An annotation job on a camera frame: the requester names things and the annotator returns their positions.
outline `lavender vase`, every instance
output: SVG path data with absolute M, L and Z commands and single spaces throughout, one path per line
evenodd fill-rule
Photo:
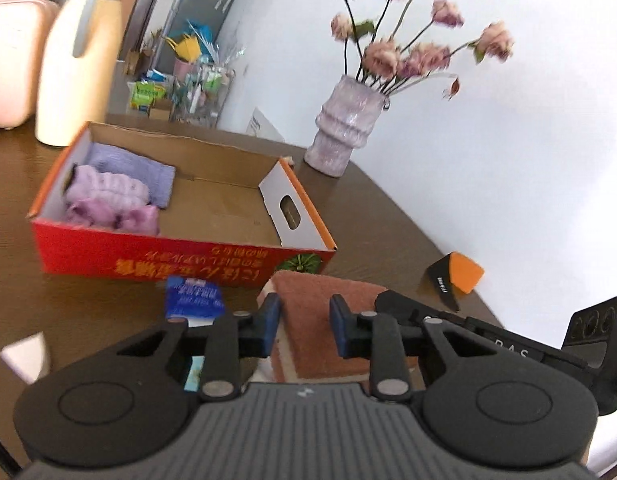
M 342 176 L 353 149 L 366 146 L 375 121 L 388 103 L 377 90 L 343 75 L 316 118 L 319 130 L 304 161 L 328 176 Z

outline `brown tabletop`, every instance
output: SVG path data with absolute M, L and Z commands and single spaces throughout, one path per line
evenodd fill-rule
M 421 282 L 440 251 L 407 215 L 354 164 L 340 179 L 302 164 L 304 150 L 255 137 L 193 126 L 111 116 L 109 123 L 191 136 L 269 155 L 291 155 L 306 192 L 338 245 L 326 274 L 377 283 L 436 308 Z M 164 292 L 155 283 L 53 276 L 41 272 L 26 213 L 60 150 L 38 143 L 34 124 L 0 130 L 0 350 L 44 332 L 52 369 L 64 367 L 162 319 Z M 230 308 L 253 308 L 258 291 L 225 288 Z M 465 316 L 496 322 L 476 294 L 461 301 Z M 0 359 L 0 439 L 24 464 L 12 423 L 24 384 Z M 0 479 L 4 474 L 0 470 Z

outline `pink suitcase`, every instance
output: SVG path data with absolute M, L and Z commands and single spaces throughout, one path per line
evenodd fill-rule
M 0 128 L 15 128 L 35 112 L 44 44 L 58 10 L 48 0 L 0 0 Z

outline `beige bottle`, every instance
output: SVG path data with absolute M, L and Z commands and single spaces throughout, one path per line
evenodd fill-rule
M 67 146 L 87 121 L 103 122 L 122 43 L 120 0 L 67 0 L 48 35 L 35 136 Z

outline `bottle handle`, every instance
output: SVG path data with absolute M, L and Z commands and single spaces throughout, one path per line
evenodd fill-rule
M 75 43 L 73 43 L 73 57 L 82 57 L 86 51 L 86 40 L 88 39 L 88 29 L 91 22 L 91 16 L 95 10 L 97 0 L 86 0 L 82 14 L 79 17 L 77 25 L 77 34 Z

